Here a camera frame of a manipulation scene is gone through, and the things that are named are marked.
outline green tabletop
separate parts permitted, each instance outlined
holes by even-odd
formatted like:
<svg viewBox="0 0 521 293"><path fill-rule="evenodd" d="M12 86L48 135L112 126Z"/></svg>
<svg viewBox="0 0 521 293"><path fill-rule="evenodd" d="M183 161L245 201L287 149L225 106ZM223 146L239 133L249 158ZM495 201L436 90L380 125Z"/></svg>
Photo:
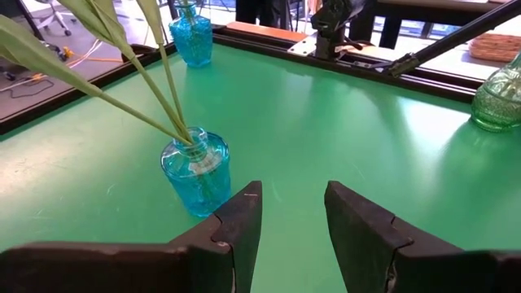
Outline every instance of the green tabletop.
<svg viewBox="0 0 521 293"><path fill-rule="evenodd" d="M328 180L459 247L521 248L519 131L477 129L466 104L224 46L206 68L170 62L189 124L230 145L233 192L262 180L252 292L345 292L327 232ZM147 70L167 93L160 63ZM168 124L140 76L107 90ZM168 142L97 98L10 132L0 146L0 250L160 243L186 231L200 219L161 171Z"/></svg>

